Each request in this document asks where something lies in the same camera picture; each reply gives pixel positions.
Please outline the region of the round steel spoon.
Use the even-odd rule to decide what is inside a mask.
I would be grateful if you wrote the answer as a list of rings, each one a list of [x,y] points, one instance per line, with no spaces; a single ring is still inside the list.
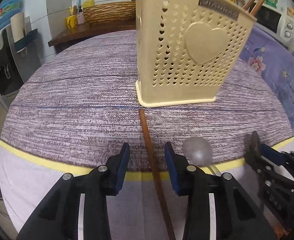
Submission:
[[[212,174],[221,176],[221,172],[213,163],[213,149],[210,142],[203,137],[189,137],[183,142],[183,154],[199,166],[209,168]]]

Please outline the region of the dark wooden counter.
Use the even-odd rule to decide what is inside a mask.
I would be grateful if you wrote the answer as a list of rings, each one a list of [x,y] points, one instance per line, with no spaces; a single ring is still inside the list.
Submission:
[[[135,28],[135,19],[105,23],[84,23],[72,29],[64,30],[59,35],[52,38],[48,42],[48,46],[53,47],[58,54],[70,46],[89,38],[116,31],[133,30]]]

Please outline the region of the beige perforated utensil holder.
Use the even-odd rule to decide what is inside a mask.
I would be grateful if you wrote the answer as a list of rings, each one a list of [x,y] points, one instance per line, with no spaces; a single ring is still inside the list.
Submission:
[[[215,101],[255,22],[228,0],[136,0],[140,105]]]

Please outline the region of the brown wooden chopstick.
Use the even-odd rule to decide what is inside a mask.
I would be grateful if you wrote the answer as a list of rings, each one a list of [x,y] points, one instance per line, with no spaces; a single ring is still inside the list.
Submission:
[[[146,147],[146,151],[148,154],[149,164],[151,166],[151,172],[152,172],[152,176],[154,179],[154,185],[155,185],[155,189],[156,189],[156,193],[157,193],[157,198],[158,198],[158,201],[159,201],[159,204],[161,207],[161,211],[162,211],[163,219],[164,219],[165,226],[167,229],[168,237],[171,240],[175,240],[176,237],[175,237],[175,233],[174,233],[174,228],[172,226],[170,213],[168,210],[167,202],[165,199],[165,194],[164,194],[163,187],[162,187],[162,180],[161,180],[159,170],[158,170],[158,162],[157,162],[157,158],[154,153],[154,148],[152,145],[152,141],[151,141],[151,137],[150,137],[150,133],[149,133],[149,129],[148,129],[148,124],[146,121],[145,112],[144,112],[144,109],[142,109],[142,108],[139,109],[139,119],[140,119],[140,125],[141,125],[143,136],[144,136],[145,147]]]

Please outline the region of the white microwave oven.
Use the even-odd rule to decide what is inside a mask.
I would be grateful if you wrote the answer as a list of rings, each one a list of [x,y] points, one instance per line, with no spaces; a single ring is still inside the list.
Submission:
[[[269,33],[284,46],[294,38],[294,18],[269,5],[262,5],[255,15],[257,26]]]

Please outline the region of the woven pattern basin sink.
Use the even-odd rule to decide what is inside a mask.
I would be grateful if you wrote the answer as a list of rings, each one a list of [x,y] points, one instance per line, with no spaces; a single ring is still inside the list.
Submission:
[[[136,17],[136,3],[132,1],[98,4],[83,9],[85,20],[100,24],[114,21],[129,21]]]

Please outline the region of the water dispenser machine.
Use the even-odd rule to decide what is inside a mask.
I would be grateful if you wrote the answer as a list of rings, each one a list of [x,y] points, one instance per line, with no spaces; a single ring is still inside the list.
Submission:
[[[0,31],[0,104],[8,110],[20,88],[41,67],[34,42],[19,53],[11,26]]]

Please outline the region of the yellow soap dispenser bottle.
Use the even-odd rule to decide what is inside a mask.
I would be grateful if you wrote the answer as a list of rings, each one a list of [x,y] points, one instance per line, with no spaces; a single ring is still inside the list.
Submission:
[[[85,9],[85,8],[88,8],[88,7],[93,7],[95,6],[95,0],[86,0],[84,1],[84,3],[82,4],[82,7]]]

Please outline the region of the purple floral cloth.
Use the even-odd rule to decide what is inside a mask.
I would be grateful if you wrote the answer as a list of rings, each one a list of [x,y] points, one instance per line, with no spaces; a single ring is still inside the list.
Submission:
[[[271,35],[255,26],[240,59],[274,92],[288,116],[294,136],[294,56]]]

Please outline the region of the yellow mug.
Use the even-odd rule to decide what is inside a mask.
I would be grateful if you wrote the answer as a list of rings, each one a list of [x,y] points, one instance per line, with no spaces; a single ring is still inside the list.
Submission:
[[[75,28],[78,25],[78,18],[76,15],[72,15],[66,18],[66,25],[68,29]]]

